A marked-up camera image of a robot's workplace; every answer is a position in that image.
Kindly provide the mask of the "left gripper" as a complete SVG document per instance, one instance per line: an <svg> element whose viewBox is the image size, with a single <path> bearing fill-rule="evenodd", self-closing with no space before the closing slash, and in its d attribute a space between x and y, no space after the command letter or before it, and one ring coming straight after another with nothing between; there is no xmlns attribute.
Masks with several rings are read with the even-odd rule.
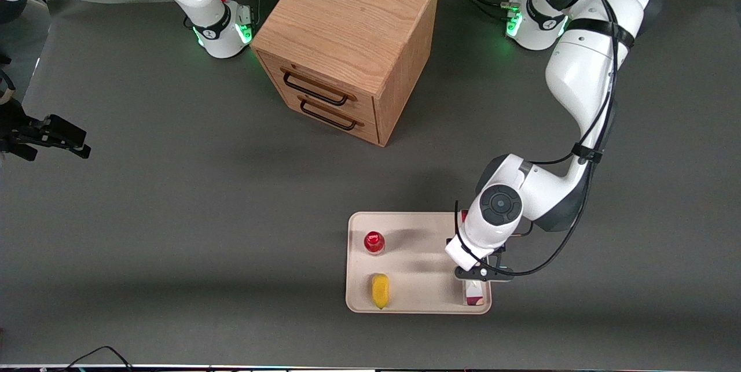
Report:
<svg viewBox="0 0 741 372"><path fill-rule="evenodd" d="M482 268L477 267L480 265L480 261L484 261L489 264L489 256L492 256L495 251L499 251L505 242L498 243L493 249L480 248L475 246L468 240L461 240L459 237L451 238L445 246L445 252L458 266L454 269L456 279L462 281L479 281L479 282L510 282L514 279L513 270L509 267L490 267L484 268L484 274L481 273Z"/></svg>

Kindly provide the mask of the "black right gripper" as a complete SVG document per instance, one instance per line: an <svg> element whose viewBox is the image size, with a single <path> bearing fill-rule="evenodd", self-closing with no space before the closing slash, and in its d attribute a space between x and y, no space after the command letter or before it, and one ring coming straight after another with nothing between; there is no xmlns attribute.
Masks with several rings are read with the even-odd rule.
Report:
<svg viewBox="0 0 741 372"><path fill-rule="evenodd" d="M48 115L37 122L26 115L22 105L17 100L9 100L1 106L1 152L10 153L26 161L34 161L38 154L37 149L30 146L57 148L66 150L88 159L91 147L85 145L87 133L58 115Z"/></svg>

